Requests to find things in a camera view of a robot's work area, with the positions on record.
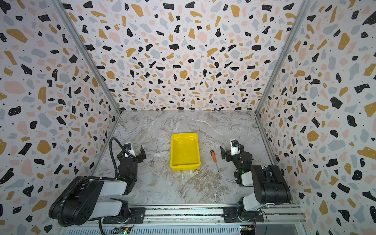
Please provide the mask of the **orange black handled screwdriver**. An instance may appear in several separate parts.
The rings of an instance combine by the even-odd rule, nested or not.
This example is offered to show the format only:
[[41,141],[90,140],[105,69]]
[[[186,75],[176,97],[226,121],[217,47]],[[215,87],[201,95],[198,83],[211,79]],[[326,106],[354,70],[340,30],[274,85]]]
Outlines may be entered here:
[[214,163],[216,165],[217,171],[219,173],[219,168],[218,168],[218,165],[217,165],[217,159],[216,159],[216,155],[215,155],[214,150],[211,150],[210,153],[211,153],[211,157],[212,157],[212,159],[213,159],[213,161],[214,161]]

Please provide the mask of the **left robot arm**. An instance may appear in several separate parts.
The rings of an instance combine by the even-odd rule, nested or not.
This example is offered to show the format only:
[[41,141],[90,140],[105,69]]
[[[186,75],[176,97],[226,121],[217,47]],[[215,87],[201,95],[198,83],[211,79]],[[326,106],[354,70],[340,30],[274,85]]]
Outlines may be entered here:
[[146,160],[144,148],[135,154],[131,144],[117,155],[116,177],[77,176],[49,209],[49,217],[60,226],[82,225],[87,221],[107,219],[114,223],[136,221],[136,216],[121,195],[128,195],[138,179],[138,164]]

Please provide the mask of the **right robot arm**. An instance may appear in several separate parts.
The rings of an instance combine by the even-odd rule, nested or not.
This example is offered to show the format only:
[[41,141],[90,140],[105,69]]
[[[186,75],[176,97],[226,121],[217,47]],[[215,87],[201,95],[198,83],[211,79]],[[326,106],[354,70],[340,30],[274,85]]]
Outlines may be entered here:
[[233,141],[231,150],[220,147],[221,158],[232,162],[236,171],[234,177],[241,187],[251,187],[253,192],[241,197],[235,207],[224,207],[223,217],[230,222],[258,222],[261,210],[269,206],[287,204],[291,201],[291,192],[282,172],[277,165],[254,164],[253,155],[244,150],[244,146]]

